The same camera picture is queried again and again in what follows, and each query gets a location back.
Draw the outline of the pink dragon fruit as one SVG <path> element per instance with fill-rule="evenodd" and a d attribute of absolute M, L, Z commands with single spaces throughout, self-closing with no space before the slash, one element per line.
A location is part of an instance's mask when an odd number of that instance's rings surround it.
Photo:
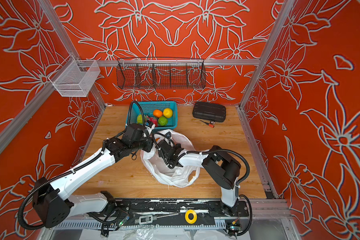
<path fill-rule="evenodd" d="M 148 122 L 149 126 L 155 126 L 155 128 L 159 126 L 158 119 L 155 117 L 147 117 L 146 121 Z"/>

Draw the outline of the white plastic bag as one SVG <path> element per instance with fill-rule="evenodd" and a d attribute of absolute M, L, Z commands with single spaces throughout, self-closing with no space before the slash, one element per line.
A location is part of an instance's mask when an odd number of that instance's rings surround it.
<path fill-rule="evenodd" d="M 181 133 L 169 129 L 155 133 L 156 138 L 163 140 L 164 137 L 159 134 L 172 137 L 172 140 L 176 144 L 181 144 L 181 147 L 185 150 L 195 150 L 193 143 Z M 155 146 L 152 147 L 149 153 L 141 151 L 140 158 L 151 175 L 163 185 L 178 188 L 188 187 L 196 181 L 201 172 L 201 168 L 196 166 L 175 167 L 174 169 L 168 168 L 164 160 L 159 157 L 158 150 Z"/>

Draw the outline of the yellow lemon fruit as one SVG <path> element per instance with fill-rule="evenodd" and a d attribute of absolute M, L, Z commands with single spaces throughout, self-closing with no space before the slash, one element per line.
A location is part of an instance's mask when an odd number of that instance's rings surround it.
<path fill-rule="evenodd" d="M 163 116 L 167 119 L 170 119 L 173 116 L 173 110 L 170 108 L 166 108 L 163 110 Z"/>

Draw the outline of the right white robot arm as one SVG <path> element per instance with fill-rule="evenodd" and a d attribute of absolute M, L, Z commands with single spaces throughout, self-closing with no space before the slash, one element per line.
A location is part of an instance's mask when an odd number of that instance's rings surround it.
<path fill-rule="evenodd" d="M 248 161 L 235 151 L 213 146 L 207 151 L 186 150 L 175 143 L 169 134 L 153 133 L 152 139 L 158 157 L 169 169 L 198 167 L 207 171 L 221 187 L 221 203 L 233 208 L 239 200 L 240 183 L 250 175 Z"/>

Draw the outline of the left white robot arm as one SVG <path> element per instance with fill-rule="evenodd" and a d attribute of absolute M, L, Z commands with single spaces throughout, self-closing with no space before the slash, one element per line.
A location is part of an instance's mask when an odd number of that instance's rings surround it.
<path fill-rule="evenodd" d="M 25 230 L 52 228 L 66 218 L 86 213 L 102 212 L 111 207 L 108 192 L 75 196 L 73 193 L 102 170 L 139 150 L 149 152 L 153 146 L 151 133 L 155 124 L 142 115 L 142 124 L 128 123 L 116 136 L 105 139 L 93 155 L 75 167 L 51 179 L 39 179 L 23 200 L 17 214 Z"/>

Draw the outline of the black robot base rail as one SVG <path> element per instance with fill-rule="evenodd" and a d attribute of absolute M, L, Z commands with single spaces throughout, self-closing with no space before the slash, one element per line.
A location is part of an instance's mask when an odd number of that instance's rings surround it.
<path fill-rule="evenodd" d="M 187 210 L 197 213 L 195 224 L 185 220 Z M 228 229 L 232 225 L 245 228 L 251 216 L 248 204 L 238 200 L 233 208 L 228 208 L 220 199 L 116 199 L 107 204 L 104 210 L 91 211 L 90 217 L 109 224 L 106 230 L 141 227 L 139 218 L 152 215 L 154 220 L 149 227 L 168 227 L 185 229 Z"/>

